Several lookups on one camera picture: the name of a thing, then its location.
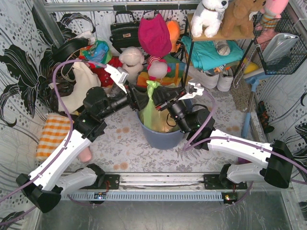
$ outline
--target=green plastic bag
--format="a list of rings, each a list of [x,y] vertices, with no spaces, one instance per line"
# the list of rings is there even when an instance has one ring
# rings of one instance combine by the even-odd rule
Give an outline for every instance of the green plastic bag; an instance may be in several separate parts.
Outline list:
[[[149,101],[147,106],[140,111],[141,122],[147,128],[155,132],[168,133],[179,130],[179,127],[176,125],[175,121],[170,117],[170,115],[168,115],[169,112],[167,109],[158,111],[155,108],[153,92],[160,85],[160,83],[151,80],[146,81],[146,83]]]

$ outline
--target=black handbag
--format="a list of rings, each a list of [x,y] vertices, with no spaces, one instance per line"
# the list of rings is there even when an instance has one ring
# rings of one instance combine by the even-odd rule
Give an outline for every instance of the black handbag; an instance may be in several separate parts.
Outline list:
[[[119,14],[130,14],[132,16],[132,22],[129,23],[117,23],[117,16]],[[128,48],[130,46],[140,47],[138,38],[140,22],[136,21],[131,11],[118,11],[115,14],[115,23],[110,25],[111,34],[110,41],[113,47],[119,52],[121,48]]]

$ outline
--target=wooden shelf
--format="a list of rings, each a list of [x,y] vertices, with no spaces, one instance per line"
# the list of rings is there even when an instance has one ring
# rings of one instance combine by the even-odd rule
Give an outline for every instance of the wooden shelf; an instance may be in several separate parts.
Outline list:
[[[192,28],[191,27],[192,18],[193,18],[193,14],[189,13],[188,14],[188,22],[189,22],[189,28],[190,29]],[[225,37],[222,36],[221,28],[219,29],[219,31],[217,32],[217,34],[214,37],[210,37],[210,38],[206,37],[204,35],[203,31],[202,31],[202,35],[200,37],[193,37],[191,32],[190,32],[190,36],[192,38],[192,41],[193,42],[201,42],[201,41],[219,41],[219,40],[239,40],[239,39],[253,39],[255,37],[254,34],[251,34],[250,36],[244,36],[241,33],[240,28],[238,26],[234,27],[232,35],[228,38],[225,38]]]

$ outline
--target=folded teal cloth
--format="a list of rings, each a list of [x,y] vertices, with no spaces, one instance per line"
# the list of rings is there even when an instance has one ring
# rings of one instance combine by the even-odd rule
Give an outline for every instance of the folded teal cloth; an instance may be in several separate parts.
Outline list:
[[[191,39],[183,36],[181,41],[190,52]],[[233,61],[239,61],[243,57],[243,50],[234,41],[227,41],[230,47],[230,54],[221,56],[217,53],[213,41],[194,42],[192,52],[192,63],[195,68],[210,70]]]

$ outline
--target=black wire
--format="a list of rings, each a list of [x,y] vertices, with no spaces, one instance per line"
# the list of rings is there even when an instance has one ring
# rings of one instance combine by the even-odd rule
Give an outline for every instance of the black wire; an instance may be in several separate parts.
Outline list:
[[[205,109],[207,109],[207,110],[208,110],[208,107],[207,107],[207,106],[205,106],[205,105],[203,105],[203,104],[193,104],[193,105],[192,105],[192,108],[194,108],[195,106],[204,107]]]
[[[168,115],[167,115],[167,117],[166,117],[166,123],[167,123],[167,125],[168,125],[168,126],[171,126],[171,127],[176,127],[176,125],[172,126],[172,125],[170,125],[170,124],[168,123],[168,117],[169,117],[169,115],[170,115],[170,113],[168,113]]]

